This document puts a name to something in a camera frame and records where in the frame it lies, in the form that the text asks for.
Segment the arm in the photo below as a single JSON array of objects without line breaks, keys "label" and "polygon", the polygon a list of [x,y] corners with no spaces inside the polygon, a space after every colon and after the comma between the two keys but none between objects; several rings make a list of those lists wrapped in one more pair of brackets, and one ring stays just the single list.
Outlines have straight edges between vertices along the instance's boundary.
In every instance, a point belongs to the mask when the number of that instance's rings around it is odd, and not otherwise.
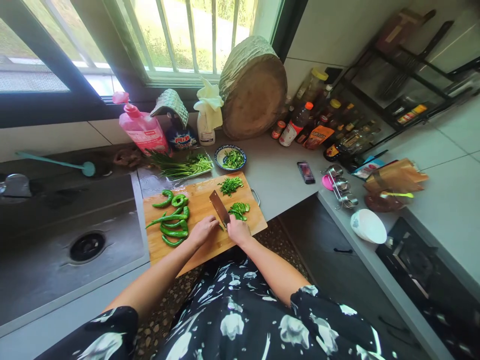
[{"label": "arm", "polygon": [[286,260],[270,251],[250,235],[246,222],[230,215],[228,235],[255,263],[273,292],[290,307],[290,296],[310,283]]},{"label": "arm", "polygon": [[106,307],[104,312],[121,306],[130,306],[137,311],[140,320],[144,319],[218,224],[213,215],[198,222],[184,242],[140,275]]}]

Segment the window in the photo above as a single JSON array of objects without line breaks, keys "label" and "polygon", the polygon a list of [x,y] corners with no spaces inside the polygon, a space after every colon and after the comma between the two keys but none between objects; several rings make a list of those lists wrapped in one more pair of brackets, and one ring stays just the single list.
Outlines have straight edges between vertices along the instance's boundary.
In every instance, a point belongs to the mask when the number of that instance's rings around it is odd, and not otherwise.
[{"label": "window", "polygon": [[[116,118],[112,94],[187,109],[250,35],[285,60],[307,0],[17,0],[0,3],[0,127]],[[31,113],[25,111],[31,107]],[[19,107],[23,109],[19,116]]]}]

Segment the black and white floral dress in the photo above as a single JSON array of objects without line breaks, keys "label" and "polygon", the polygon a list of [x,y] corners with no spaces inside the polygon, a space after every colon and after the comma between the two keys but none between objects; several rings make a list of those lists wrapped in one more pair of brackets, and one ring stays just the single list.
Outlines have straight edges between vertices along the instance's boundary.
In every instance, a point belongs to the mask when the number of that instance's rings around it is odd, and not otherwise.
[{"label": "black and white floral dress", "polygon": [[[206,267],[152,359],[397,359],[352,308],[315,286],[284,306],[248,258]],[[137,312],[128,306],[87,322],[37,359],[132,359]]]}]

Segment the smartphone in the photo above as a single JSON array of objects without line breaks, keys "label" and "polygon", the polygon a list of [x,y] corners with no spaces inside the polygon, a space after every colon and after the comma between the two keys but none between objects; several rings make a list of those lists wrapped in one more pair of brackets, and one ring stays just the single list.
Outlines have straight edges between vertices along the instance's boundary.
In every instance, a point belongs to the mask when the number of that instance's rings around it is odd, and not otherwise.
[{"label": "smartphone", "polygon": [[312,169],[310,169],[309,163],[306,161],[299,161],[296,164],[298,165],[298,169],[300,170],[301,177],[305,184],[315,184],[314,174],[312,173]]}]

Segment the tile floor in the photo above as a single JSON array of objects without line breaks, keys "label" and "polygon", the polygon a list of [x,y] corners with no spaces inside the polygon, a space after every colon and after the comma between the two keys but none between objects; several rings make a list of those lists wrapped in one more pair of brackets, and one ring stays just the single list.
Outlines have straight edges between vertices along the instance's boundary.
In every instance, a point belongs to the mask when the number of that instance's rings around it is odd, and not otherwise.
[{"label": "tile floor", "polygon": [[[308,279],[307,270],[290,243],[280,221],[274,218],[268,222],[268,228],[254,236],[261,244],[280,255],[292,264]],[[176,279],[168,294],[158,303],[150,318],[138,328],[140,336],[137,342],[135,360],[149,360],[155,348],[169,334],[170,324],[175,313],[195,285],[202,267],[196,267]]]}]

